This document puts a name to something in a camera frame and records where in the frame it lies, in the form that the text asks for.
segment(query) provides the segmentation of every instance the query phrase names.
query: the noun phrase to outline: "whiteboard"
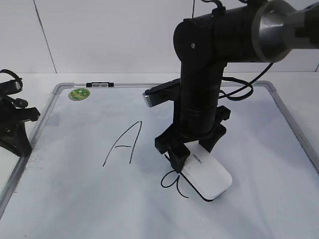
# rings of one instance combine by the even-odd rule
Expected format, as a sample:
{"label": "whiteboard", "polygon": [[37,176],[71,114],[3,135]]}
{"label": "whiteboard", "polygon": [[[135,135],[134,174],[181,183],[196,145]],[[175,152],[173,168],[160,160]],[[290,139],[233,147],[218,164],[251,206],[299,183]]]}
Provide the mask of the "whiteboard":
{"label": "whiteboard", "polygon": [[[212,154],[233,184],[207,203],[180,179],[164,189],[170,163],[154,138],[172,121],[172,103],[147,108],[146,88],[93,88],[83,101],[63,90],[0,220],[10,239],[317,239],[319,176],[264,87],[232,110]],[[136,122],[132,148],[114,148]],[[118,141],[133,146],[139,124]],[[176,175],[168,177],[169,184]]]}

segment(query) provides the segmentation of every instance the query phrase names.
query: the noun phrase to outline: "white table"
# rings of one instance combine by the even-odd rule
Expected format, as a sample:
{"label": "white table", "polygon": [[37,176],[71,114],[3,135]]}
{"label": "white table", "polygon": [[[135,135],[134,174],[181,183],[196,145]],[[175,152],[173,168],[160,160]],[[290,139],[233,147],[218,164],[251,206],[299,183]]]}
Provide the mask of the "white table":
{"label": "white table", "polygon": [[[258,73],[228,73],[250,81]],[[115,82],[115,83],[163,83],[176,79],[179,74],[19,74],[23,78],[23,92],[14,95],[28,100],[30,107],[42,112],[48,103],[55,85],[74,82]],[[2,74],[0,81],[10,79]],[[279,96],[299,124],[307,139],[319,154],[319,72],[279,72],[267,73],[262,80],[270,81],[276,87]],[[26,123],[28,136],[36,123]],[[12,172],[18,157],[0,148],[0,191]]]}

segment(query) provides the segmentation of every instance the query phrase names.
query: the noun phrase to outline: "green sticker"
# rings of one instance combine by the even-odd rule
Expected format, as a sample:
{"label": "green sticker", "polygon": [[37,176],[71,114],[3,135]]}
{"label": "green sticker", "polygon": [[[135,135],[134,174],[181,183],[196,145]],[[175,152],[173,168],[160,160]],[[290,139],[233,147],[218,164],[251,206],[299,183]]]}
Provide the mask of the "green sticker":
{"label": "green sticker", "polygon": [[73,90],[69,94],[70,100],[73,100],[73,101],[82,101],[88,98],[89,96],[90,96],[90,91],[84,88]]}

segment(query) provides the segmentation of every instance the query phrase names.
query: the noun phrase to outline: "white wall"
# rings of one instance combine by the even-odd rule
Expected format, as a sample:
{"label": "white wall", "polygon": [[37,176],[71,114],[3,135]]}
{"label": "white wall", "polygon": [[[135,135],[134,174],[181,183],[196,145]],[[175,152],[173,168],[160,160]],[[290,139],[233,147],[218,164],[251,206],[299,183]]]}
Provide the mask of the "white wall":
{"label": "white wall", "polygon": [[[191,16],[192,0],[35,0],[59,73],[178,72],[172,35]],[[290,0],[297,9],[318,0]],[[33,0],[1,0],[0,68],[55,72]],[[223,0],[228,7],[242,4]],[[196,0],[195,15],[212,3]],[[315,71],[319,51],[296,50],[272,71]],[[265,64],[229,64],[228,72],[260,72]]]}
{"label": "white wall", "polygon": [[0,29],[1,69],[54,72],[32,0],[1,0]]}
{"label": "white wall", "polygon": [[[290,0],[301,9],[318,0]],[[223,0],[228,8],[241,6]],[[172,36],[191,16],[192,0],[36,0],[59,73],[178,72]],[[196,0],[195,15],[212,3]],[[296,50],[272,71],[315,71],[319,51]],[[260,72],[267,64],[229,64],[228,72]]]}

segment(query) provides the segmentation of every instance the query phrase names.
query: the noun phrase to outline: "whiteboard frame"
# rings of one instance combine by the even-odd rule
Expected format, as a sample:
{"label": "whiteboard frame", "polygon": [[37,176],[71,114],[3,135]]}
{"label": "whiteboard frame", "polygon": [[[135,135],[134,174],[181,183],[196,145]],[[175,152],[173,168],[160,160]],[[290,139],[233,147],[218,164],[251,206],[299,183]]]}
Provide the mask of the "whiteboard frame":
{"label": "whiteboard frame", "polygon": [[[114,84],[114,88],[152,88],[154,86],[157,86],[161,83],[152,83],[152,84]],[[222,83],[222,87],[239,87],[242,86],[237,83]],[[297,122],[285,106],[284,102],[279,97],[276,88],[274,85],[268,81],[259,81],[254,84],[254,87],[264,87],[268,90],[272,98],[274,99],[277,107],[279,108],[282,115],[285,117],[288,125],[290,126],[291,130],[294,132],[297,140],[299,141],[300,145],[304,149],[305,153],[307,154],[309,160],[312,162],[313,166],[315,167],[316,171],[319,173],[319,157],[316,154],[313,147],[310,145],[309,141],[307,140],[306,136],[298,126]],[[51,100],[49,101],[47,107],[44,110],[44,113],[42,114],[39,122],[37,123],[37,126],[35,127],[35,130],[33,131],[33,136],[31,137],[31,147],[34,148],[36,145],[44,127],[49,119],[51,112],[54,109],[55,103],[57,102],[60,93],[65,89],[73,89],[73,88],[86,88],[86,84],[75,84],[75,83],[60,83],[55,86]],[[103,86],[98,87],[90,87],[90,88],[108,88],[103,84]],[[17,164],[15,165],[3,191],[0,194],[0,220],[2,218],[2,215],[5,211],[6,206],[9,203],[9,200],[17,187],[19,180],[25,170],[25,166],[28,163],[29,156],[22,156],[19,158]]]}

